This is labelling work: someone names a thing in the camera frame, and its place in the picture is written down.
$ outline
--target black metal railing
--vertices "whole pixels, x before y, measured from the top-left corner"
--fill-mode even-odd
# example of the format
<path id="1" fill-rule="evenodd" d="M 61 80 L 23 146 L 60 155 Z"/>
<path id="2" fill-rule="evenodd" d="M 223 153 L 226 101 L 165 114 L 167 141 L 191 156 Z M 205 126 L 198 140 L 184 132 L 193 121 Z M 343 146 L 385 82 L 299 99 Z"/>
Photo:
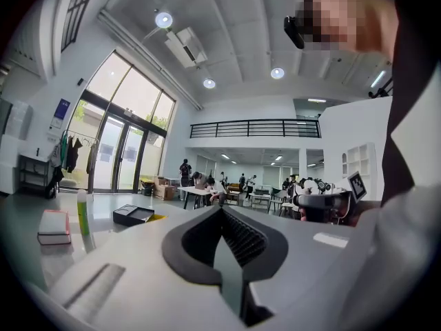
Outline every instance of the black metal railing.
<path id="1" fill-rule="evenodd" d="M 254 119 L 191 125 L 191 139 L 198 137 L 283 136 L 321 137 L 317 120 Z"/>
<path id="2" fill-rule="evenodd" d="M 63 52 L 71 43 L 76 41 L 81 20 L 85 9 L 90 0 L 70 0 L 68 13 L 64 21 L 63 40 L 61 41 L 61 52 Z"/>

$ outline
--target blue sign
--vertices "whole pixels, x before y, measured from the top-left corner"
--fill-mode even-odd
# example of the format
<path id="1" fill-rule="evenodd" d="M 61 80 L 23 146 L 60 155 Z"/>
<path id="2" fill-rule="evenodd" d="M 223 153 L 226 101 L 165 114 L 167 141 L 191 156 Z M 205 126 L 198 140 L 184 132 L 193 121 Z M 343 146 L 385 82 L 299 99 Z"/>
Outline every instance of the blue sign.
<path id="1" fill-rule="evenodd" d="M 64 120 L 64 117 L 66 116 L 66 112 L 68 112 L 69 106 L 70 106 L 70 102 L 66 101 L 65 99 L 61 99 L 60 103 L 58 104 L 57 110 L 55 110 L 54 117 L 60 120 Z"/>

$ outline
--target book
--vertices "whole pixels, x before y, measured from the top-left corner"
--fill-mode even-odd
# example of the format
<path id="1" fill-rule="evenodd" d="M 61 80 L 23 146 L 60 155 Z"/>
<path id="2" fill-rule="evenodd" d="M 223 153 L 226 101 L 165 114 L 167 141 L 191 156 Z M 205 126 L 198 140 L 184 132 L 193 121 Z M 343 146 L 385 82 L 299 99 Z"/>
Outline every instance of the book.
<path id="1" fill-rule="evenodd" d="M 70 244 L 69 214 L 45 210 L 41 217 L 37 240 L 41 245 Z"/>

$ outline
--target green bottle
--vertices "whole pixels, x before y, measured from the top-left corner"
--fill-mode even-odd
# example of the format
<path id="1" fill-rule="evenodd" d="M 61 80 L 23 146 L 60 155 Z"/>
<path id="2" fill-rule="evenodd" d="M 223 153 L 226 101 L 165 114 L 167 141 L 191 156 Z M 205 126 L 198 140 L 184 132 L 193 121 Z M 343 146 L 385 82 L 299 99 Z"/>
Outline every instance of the green bottle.
<path id="1" fill-rule="evenodd" d="M 85 190 L 78 190 L 78 194 L 76 196 L 76 206 L 78 207 L 78 218 L 80 222 L 81 234 L 89 235 L 88 200 Z"/>

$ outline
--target recessed light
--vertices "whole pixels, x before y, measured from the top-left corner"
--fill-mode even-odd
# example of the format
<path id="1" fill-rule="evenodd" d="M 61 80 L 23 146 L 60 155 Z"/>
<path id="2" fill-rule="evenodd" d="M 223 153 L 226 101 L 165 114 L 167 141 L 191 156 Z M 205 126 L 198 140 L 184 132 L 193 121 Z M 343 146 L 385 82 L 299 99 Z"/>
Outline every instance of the recessed light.
<path id="1" fill-rule="evenodd" d="M 160 12 L 154 21 L 159 28 L 169 28 L 173 23 L 173 17 L 167 12 Z"/>
<path id="2" fill-rule="evenodd" d="M 386 71 L 382 71 L 380 72 L 380 74 L 378 75 L 378 77 L 376 78 L 376 80 L 371 84 L 371 88 L 374 88 L 375 85 L 380 82 L 381 78 L 384 76 L 384 74 L 386 73 Z"/>
<path id="3" fill-rule="evenodd" d="M 212 79 L 206 79 L 204 80 L 204 87 L 209 89 L 215 88 L 216 82 L 214 82 Z"/>
<path id="4" fill-rule="evenodd" d="M 271 77 L 273 79 L 281 79 L 285 75 L 285 71 L 282 68 L 275 68 L 271 71 Z"/>
<path id="5" fill-rule="evenodd" d="M 326 99 L 314 99 L 314 98 L 309 98 L 308 102 L 314 102 L 314 103 L 326 103 Z"/>

